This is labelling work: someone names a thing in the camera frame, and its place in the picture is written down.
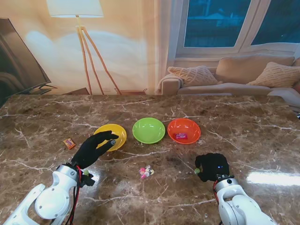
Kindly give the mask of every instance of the tv screen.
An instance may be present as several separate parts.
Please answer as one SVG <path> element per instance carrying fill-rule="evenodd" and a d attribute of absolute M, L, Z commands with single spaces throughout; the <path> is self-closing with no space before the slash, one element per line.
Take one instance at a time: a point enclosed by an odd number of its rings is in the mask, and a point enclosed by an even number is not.
<path fill-rule="evenodd" d="M 0 101 L 50 83 L 9 19 L 0 18 Z"/>

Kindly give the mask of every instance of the orange snack package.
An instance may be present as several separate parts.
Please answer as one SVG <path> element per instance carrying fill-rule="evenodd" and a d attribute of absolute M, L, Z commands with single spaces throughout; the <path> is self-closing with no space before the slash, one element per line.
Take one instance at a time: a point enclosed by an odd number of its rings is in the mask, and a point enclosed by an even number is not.
<path fill-rule="evenodd" d="M 67 148 L 69 150 L 76 146 L 76 144 L 73 142 L 73 140 L 71 138 L 68 138 L 68 139 L 64 140 L 63 142 L 65 143 L 65 145 L 67 146 Z"/>

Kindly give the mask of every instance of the orange bowl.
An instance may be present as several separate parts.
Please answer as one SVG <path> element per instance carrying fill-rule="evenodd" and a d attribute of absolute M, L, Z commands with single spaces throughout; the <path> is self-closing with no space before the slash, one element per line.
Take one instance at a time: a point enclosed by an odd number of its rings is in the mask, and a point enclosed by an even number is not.
<path fill-rule="evenodd" d="M 201 135 L 200 127 L 194 121 L 179 118 L 172 120 L 168 125 L 168 135 L 174 141 L 180 144 L 192 144 L 198 141 Z"/>

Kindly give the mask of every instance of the small snack package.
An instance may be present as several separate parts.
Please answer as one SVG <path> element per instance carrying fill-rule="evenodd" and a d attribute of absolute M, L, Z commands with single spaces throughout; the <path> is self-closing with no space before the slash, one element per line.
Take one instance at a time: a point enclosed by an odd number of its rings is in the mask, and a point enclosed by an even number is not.
<path fill-rule="evenodd" d="M 179 133 L 179 134 L 175 134 L 175 139 L 187 139 L 188 135 L 186 133 Z"/>
<path fill-rule="evenodd" d="M 67 146 L 67 148 L 69 150 L 76 146 L 76 144 L 73 142 L 73 140 L 71 138 L 68 138 L 68 139 L 64 140 L 63 142 L 65 143 L 65 145 Z"/>

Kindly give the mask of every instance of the beige sofa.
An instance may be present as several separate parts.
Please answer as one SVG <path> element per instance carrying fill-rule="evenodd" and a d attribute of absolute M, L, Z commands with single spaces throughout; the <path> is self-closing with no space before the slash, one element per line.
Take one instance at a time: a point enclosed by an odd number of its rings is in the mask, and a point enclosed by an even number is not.
<path fill-rule="evenodd" d="M 164 79 L 161 83 L 163 95 L 275 95 L 281 96 L 289 105 L 300 107 L 300 82 L 293 88 L 269 88 L 264 86 L 246 85 L 254 81 L 269 62 L 286 66 L 300 66 L 300 58 L 295 61 L 293 56 L 277 56 L 255 54 L 239 57 L 224 57 L 218 67 L 210 67 L 210 72 L 222 84 L 210 86 L 182 87 L 180 79 Z"/>

